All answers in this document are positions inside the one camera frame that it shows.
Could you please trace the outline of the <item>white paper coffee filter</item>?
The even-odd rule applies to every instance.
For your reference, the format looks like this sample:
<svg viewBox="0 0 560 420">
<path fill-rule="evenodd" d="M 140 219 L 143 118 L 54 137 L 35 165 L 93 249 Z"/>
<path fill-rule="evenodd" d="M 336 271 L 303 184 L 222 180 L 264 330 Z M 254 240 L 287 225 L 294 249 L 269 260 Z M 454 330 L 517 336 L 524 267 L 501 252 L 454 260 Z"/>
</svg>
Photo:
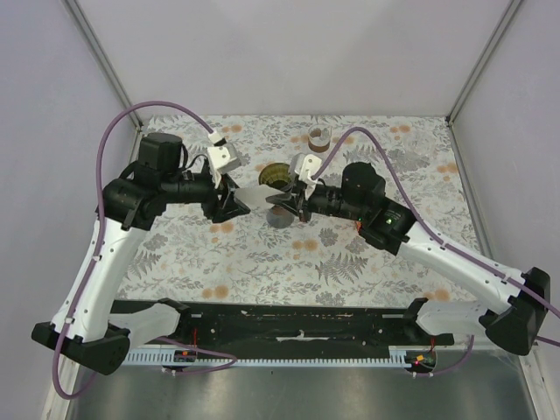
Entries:
<svg viewBox="0 0 560 420">
<path fill-rule="evenodd" d="M 274 206 L 273 203 L 268 202 L 268 199 L 280 194 L 283 194 L 281 190 L 269 185 L 257 185 L 236 189 L 234 197 L 250 210 L 268 210 Z"/>
</svg>

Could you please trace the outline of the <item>green glass coffee dripper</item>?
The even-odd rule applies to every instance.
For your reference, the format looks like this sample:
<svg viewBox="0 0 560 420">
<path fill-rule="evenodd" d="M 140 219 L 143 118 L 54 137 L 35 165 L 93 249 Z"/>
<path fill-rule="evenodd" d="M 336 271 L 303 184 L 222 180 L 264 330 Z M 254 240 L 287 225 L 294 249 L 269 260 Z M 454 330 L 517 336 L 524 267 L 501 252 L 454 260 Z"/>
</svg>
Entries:
<svg viewBox="0 0 560 420">
<path fill-rule="evenodd" d="M 290 166 L 272 163 L 265 166 L 258 177 L 259 186 L 266 186 L 272 193 L 287 193 L 292 187 Z"/>
</svg>

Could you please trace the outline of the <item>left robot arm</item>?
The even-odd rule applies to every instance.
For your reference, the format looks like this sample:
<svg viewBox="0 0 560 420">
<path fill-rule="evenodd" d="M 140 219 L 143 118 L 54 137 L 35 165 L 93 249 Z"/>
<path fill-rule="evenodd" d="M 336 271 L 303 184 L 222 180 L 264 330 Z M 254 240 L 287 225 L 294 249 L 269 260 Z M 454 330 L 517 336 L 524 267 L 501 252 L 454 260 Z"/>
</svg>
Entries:
<svg viewBox="0 0 560 420">
<path fill-rule="evenodd" d="M 193 322 L 186 304 L 163 298 L 134 313 L 111 308 L 139 245 L 168 205 L 199 204 L 213 223 L 249 213 L 235 198 L 238 186 L 229 176 L 242 164 L 238 151 L 218 136 L 212 139 L 198 173 L 186 167 L 180 137 L 151 133 L 141 140 L 136 161 L 102 190 L 79 275 L 52 320 L 34 326 L 34 341 L 111 375 L 134 348 L 164 337 L 177 344 L 189 340 Z"/>
</svg>

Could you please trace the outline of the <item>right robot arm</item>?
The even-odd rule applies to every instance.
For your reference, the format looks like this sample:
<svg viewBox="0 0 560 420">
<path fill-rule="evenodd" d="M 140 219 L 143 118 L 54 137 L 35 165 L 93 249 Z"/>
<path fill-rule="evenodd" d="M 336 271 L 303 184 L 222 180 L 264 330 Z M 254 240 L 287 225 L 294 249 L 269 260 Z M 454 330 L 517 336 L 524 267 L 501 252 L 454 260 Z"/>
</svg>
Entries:
<svg viewBox="0 0 560 420">
<path fill-rule="evenodd" d="M 497 347 L 526 355 L 550 308 L 550 276 L 494 262 L 440 234 L 385 194 L 386 182 L 367 163 L 348 164 L 339 186 L 302 180 L 287 164 L 269 164 L 258 182 L 271 188 L 267 202 L 302 222 L 313 214 L 355 221 L 375 249 L 420 263 L 461 285 L 473 302 L 417 298 L 400 326 L 410 344 L 440 334 L 485 335 Z"/>
</svg>

